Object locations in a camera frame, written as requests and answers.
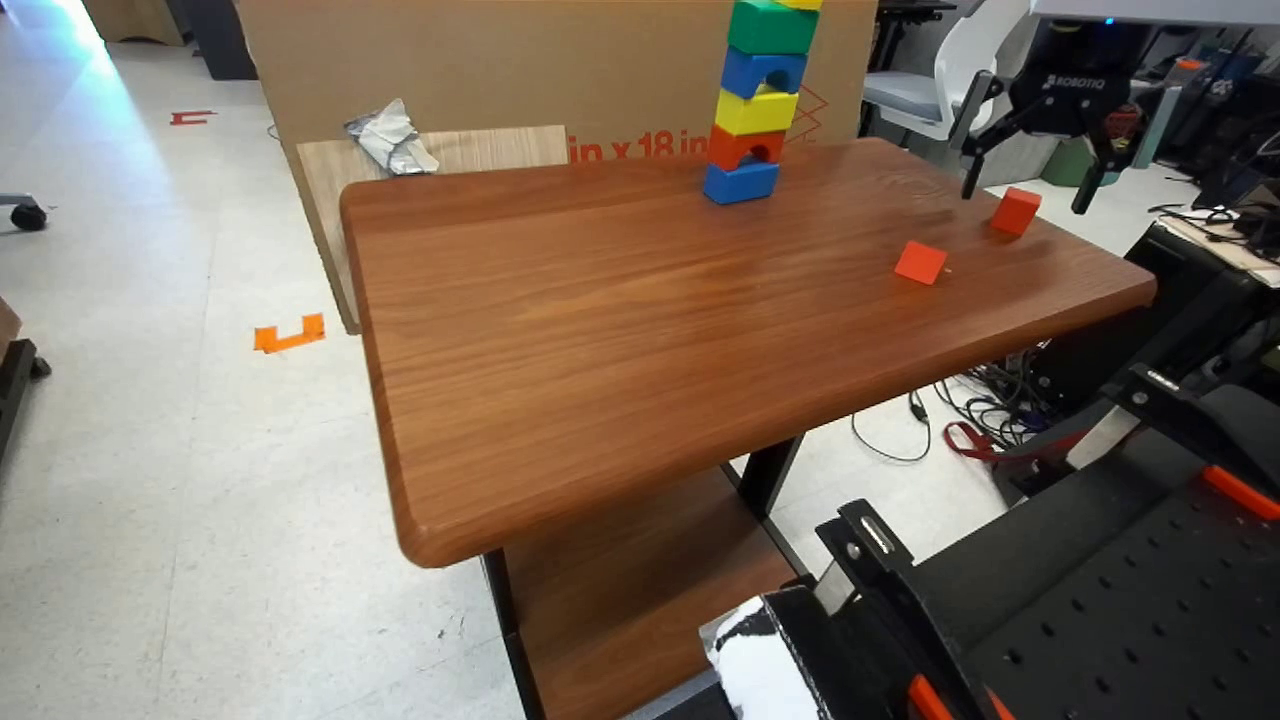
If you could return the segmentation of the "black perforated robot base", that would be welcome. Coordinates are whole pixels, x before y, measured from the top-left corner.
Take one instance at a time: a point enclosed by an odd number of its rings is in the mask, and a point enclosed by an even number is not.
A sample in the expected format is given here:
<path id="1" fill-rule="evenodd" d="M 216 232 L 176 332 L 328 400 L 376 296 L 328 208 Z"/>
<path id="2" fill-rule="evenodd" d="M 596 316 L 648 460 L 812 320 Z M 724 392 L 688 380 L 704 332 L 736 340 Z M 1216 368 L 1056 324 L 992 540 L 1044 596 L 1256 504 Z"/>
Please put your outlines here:
<path id="1" fill-rule="evenodd" d="M 1016 720 L 1280 720 L 1280 512 L 1216 460 L 1136 432 L 948 544 L 912 584 Z M 800 652 L 864 720 L 820 600 Z"/>

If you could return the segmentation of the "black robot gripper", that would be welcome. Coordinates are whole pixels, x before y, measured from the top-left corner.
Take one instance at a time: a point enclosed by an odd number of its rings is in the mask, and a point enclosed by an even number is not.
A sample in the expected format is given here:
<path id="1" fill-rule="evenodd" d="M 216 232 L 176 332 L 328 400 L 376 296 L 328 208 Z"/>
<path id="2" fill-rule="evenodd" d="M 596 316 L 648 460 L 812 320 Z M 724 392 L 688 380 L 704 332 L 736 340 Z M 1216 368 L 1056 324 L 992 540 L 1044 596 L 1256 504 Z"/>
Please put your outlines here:
<path id="1" fill-rule="evenodd" d="M 968 176 L 960 196 L 972 200 L 992 148 L 1024 132 L 1088 136 L 1092 160 L 1072 196 L 1084 216 L 1108 172 L 1132 160 L 1132 136 L 1144 112 L 1132 104 L 1132 80 L 1152 28 L 1112 20 L 1044 20 L 1032 52 L 1012 80 L 1012 112 L 964 140 Z"/>

